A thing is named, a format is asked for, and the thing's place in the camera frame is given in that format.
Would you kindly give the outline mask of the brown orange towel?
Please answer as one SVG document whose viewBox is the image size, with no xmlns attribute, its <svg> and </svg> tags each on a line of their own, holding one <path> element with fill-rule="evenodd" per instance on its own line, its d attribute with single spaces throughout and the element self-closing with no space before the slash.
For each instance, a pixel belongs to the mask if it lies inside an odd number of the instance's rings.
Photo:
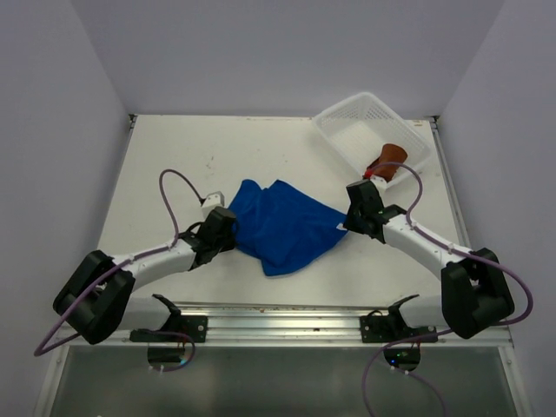
<svg viewBox="0 0 556 417">
<path fill-rule="evenodd" d="M 367 166 L 363 177 L 370 179 L 372 176 L 377 176 L 386 182 L 390 182 L 399 166 L 406 159 L 407 152 L 402 147 L 393 143 L 386 143 L 382 146 L 380 155 Z"/>
</svg>

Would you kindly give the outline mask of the blue towel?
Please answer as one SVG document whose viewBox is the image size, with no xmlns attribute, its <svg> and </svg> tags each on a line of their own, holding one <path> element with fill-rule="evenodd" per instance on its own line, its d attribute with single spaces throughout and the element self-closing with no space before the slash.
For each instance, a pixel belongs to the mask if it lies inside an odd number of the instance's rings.
<svg viewBox="0 0 556 417">
<path fill-rule="evenodd" d="M 281 180 L 267 188 L 242 181 L 229 209 L 239 224 L 236 247 L 258 259 L 269 277 L 305 268 L 347 234 L 345 214 Z"/>
</svg>

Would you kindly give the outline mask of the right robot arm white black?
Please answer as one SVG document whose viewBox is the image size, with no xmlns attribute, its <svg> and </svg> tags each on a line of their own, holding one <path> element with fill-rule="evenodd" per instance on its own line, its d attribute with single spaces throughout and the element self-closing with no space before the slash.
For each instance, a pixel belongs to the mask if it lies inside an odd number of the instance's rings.
<svg viewBox="0 0 556 417">
<path fill-rule="evenodd" d="M 397 205 L 383 204 L 369 180 L 347 186 L 350 200 L 345 228 L 396 248 L 417 261 L 440 282 L 440 295 L 409 295 L 370 313 L 361 324 L 378 341 L 406 341 L 422 335 L 431 341 L 436 328 L 448 328 L 469 339 L 513 314 L 514 301 L 495 253 L 472 251 L 422 229 Z"/>
</svg>

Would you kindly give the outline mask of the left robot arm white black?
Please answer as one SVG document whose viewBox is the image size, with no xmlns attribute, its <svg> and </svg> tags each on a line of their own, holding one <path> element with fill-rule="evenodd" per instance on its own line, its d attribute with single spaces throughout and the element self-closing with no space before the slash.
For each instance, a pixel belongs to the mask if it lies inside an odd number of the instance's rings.
<svg viewBox="0 0 556 417">
<path fill-rule="evenodd" d="M 133 298 L 132 293 L 169 275 L 189 272 L 235 245 L 237 222 L 227 208 L 212 209 L 198 228 L 174 243 L 134 255 L 109 256 L 95 250 L 85 256 L 53 302 L 53 309 L 89 344 L 116 330 L 148 330 L 161 341 L 180 333 L 175 304 L 162 295 Z"/>
</svg>

